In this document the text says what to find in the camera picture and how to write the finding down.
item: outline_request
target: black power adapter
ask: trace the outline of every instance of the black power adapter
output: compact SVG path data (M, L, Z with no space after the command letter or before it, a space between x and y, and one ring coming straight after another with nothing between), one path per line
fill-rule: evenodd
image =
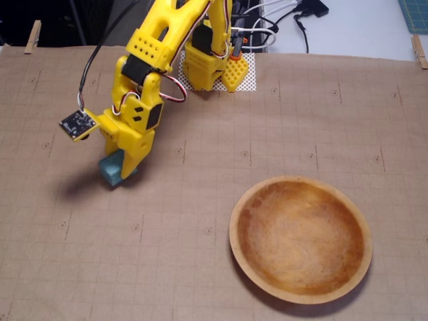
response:
M302 2L306 5L306 8L314 12L318 18L328 13L328 8L320 0L303 0Z

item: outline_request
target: green cutting mat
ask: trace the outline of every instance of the green cutting mat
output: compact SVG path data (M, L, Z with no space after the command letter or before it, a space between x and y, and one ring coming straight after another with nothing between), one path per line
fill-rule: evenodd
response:
M428 34L428 0L399 0L411 33Z

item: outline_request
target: teal cube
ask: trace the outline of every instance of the teal cube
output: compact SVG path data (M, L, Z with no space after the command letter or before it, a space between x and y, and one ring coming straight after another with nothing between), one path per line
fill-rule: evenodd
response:
M118 149L116 152L111 155L103 158L98 163L100 165L100 170L102 176L112 185L115 186L121 181L120 172L122 171L123 158L125 157L125 152L123 149ZM137 169L134 169L131 175L135 174Z

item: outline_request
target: circuit board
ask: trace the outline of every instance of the circuit board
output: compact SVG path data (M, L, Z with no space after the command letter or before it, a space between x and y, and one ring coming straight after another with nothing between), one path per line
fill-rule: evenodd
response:
M399 0L407 27L411 33L428 34L427 0Z
M60 126L72 140L81 140L93 131L98 124L85 112L80 110L69 115L60 122Z

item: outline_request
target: wire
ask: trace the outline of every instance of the wire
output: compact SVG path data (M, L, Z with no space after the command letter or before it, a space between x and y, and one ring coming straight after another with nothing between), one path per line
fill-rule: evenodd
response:
M278 24L279 24L282 20L284 20L286 17L288 17L289 15L291 15L291 14L292 14L292 13L294 13L294 12L296 12L296 10L295 10L295 9L293 9L293 10L291 10L291 11L287 12L285 15L281 16L277 21L275 21L275 22L274 22L274 24L278 26ZM270 37L270 35L267 35L267 37L263 40L263 42L262 42L260 45L264 45L266 42L268 42L269 37Z
M200 20L202 20L204 18L204 16L207 14L207 11L208 11L210 5L211 5L211 1L208 1L203 12L198 16L198 18L196 18L192 28L190 28L189 32L186 34L186 36L183 38L182 42L180 43L178 50L175 52L174 57L171 60L170 66L172 66L174 64L175 58L177 58L177 54L181 51L181 48L183 47L183 45L185 44L187 39L190 37L190 35L193 33L193 30L196 28L198 22L200 22Z
M303 36L305 37L306 53L308 54L309 53L308 37L306 36L306 28L303 26L303 23L299 21L300 17L301 17L300 15L295 15L294 21L297 23L297 26L299 27L299 29L302 30L303 32Z
M132 0L132 2L119 14L119 16L113 21L113 23L110 25L110 27L106 30L104 35L102 36L101 40L98 42L98 45L96 46L94 52L92 52L92 55L90 56L88 62L86 63L85 70L82 74L82 79L80 80L80 86L79 86L79 92L78 92L78 104L80 111L84 111L85 103L83 100L83 87L85 86L86 76L88 75L89 67L91 66L92 62L94 61L97 53L100 51L101 46L106 41L107 37L111 34L114 28L119 24L119 22L123 19L123 17L139 2L140 0Z
M114 105L112 106L113 114L115 114L116 116L120 115L120 111L122 110L122 105L126 102L126 99L128 99L128 97L131 95L136 96L138 98L138 100L140 100L140 95L137 94L135 91L130 90L125 95L123 95L123 97L120 101L119 109L117 111L116 111L116 107Z
M223 59L223 58L226 58L227 57L227 55L229 55L229 45L227 45L227 40L225 41L225 44L226 44L226 53L224 54L224 55L219 55L218 53L215 53L214 51L212 51L211 50L211 53L214 55L214 56L216 56L217 58L221 58L221 59Z
M271 15L272 13L278 12L279 10L282 10L282 9L285 9L285 8L287 8L287 7L291 7L292 5L297 5L297 4L298 4L298 2L297 2L296 0L293 0L293 1L289 2L289 3L286 3L285 5L281 5L281 6L279 6L278 8L273 9L273 10L271 10L271 11L269 11L269 12L265 13L265 14L263 15L263 17L267 17L268 15ZM253 28L255 28L255 27L257 26L257 24L260 22L260 20L261 20L261 19L259 18L259 19L257 19L257 20L255 21L255 23L254 23L254 25L253 25ZM252 47L253 47L253 36L251 36L251 37L249 38L249 48L244 48L244 47L243 47L243 49L262 49L262 48L269 47L269 45L260 45L260 46L256 46L256 47L252 48Z
M226 32L229 32L229 12L227 11L227 0L224 0L223 2L223 8L224 8L224 14L225 14L225 23L226 23ZM218 53L215 53L213 50L211 50L211 53L217 57L217 58L226 58L229 55L229 44L227 43L227 40L225 40L225 46L226 46L226 53L224 55L219 55Z
M168 78L169 80L172 80L177 87L180 89L181 93L183 94L183 98L175 98L166 94L162 94L159 93L159 96L166 99L166 100L170 100L172 102L185 102L187 99L187 91L186 88L182 85L182 83L180 83L180 81L178 81L176 78L172 77L172 76L168 76L168 75L164 75L164 74L160 74L161 76L164 76L165 78Z
M246 17L251 17L252 15L250 15L250 14L248 14L248 13L246 13L246 14L239 14L239 15L232 15L232 18L235 18L235 19L241 19L241 18L246 18ZM256 15L256 17L257 18L260 18L261 20L264 20L264 21L266 21L266 22L268 22L268 23L270 23L272 26L276 26L276 27L278 27L277 26L277 23L276 22L273 22L272 20L269 20L269 19L267 19L267 18L265 18L265 17L262 17L261 15Z
M251 7L249 9L245 10L243 12L243 14L249 13L250 11L253 11L254 9L257 9L258 7L264 7L265 5L273 5L274 3L278 3L278 2L281 2L281 1L284 1L284 0L273 0L273 1L270 1L270 2L267 2L267 3L260 3L259 5L255 5L254 7Z
M258 46L252 46L252 45L245 45L242 46L242 49L263 49L266 47L269 47L270 45L273 45L276 41L276 34L271 30L271 29L266 29L266 28L251 28L251 29L246 29L246 28L237 28L237 27L232 27L233 31L250 31L250 32L255 32L255 31L262 31L262 32L266 32L270 35L272 35L274 37L274 40L271 43L268 43L267 45L258 45Z

